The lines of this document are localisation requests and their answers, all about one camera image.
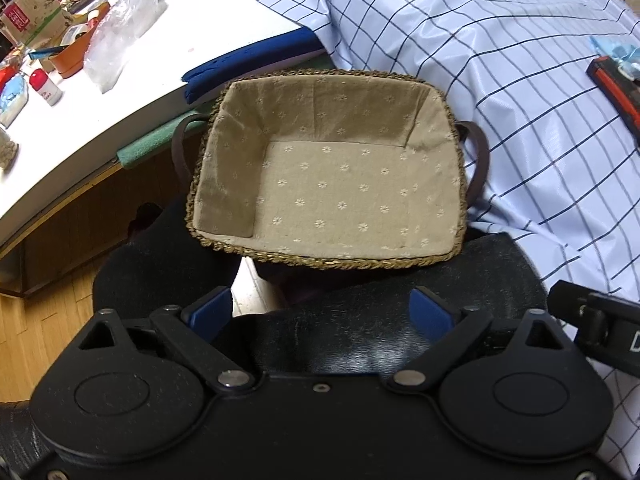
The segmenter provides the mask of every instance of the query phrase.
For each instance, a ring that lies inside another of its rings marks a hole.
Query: red bottle cap
[[[47,82],[47,79],[49,79],[47,73],[43,69],[37,68],[29,76],[29,84],[37,92],[44,86],[44,83]]]

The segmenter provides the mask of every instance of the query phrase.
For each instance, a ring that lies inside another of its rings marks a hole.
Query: blue foam pad
[[[207,92],[241,75],[286,59],[323,50],[324,46],[318,37],[307,27],[257,41],[189,70],[182,76],[182,80],[187,83],[184,97],[191,104]]]
[[[231,320],[234,300],[231,290],[220,286],[199,301],[203,303],[185,309],[188,312],[184,321],[197,335],[211,342]]]
[[[409,319],[420,335],[432,343],[454,327],[449,313],[417,288],[409,295]]]

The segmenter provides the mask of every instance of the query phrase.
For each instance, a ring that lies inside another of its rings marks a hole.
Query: brown leather handle
[[[191,181],[193,180],[193,175],[184,157],[184,146],[182,145],[184,142],[184,133],[187,131],[188,124],[194,123],[195,121],[208,120],[209,116],[206,114],[195,114],[185,117],[175,127],[174,134],[171,137],[171,161],[174,164],[174,171],[180,184],[180,191],[183,193],[189,192],[191,189]]]
[[[458,121],[456,128],[460,134],[460,142],[469,139],[476,149],[476,171],[466,188],[466,206],[471,207],[482,195],[482,188],[489,173],[489,142],[484,131],[471,121]]]

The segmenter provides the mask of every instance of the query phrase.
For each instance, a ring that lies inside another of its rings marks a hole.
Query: white bottle with red cap
[[[29,84],[51,106],[60,101],[62,97],[62,90],[49,79],[47,73],[41,68],[37,68],[31,73]]]

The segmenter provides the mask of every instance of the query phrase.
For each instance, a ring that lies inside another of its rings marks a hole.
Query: clear plastic bag
[[[158,0],[116,0],[98,23],[84,54],[84,71],[103,94],[111,90],[126,62],[127,49],[158,18]]]

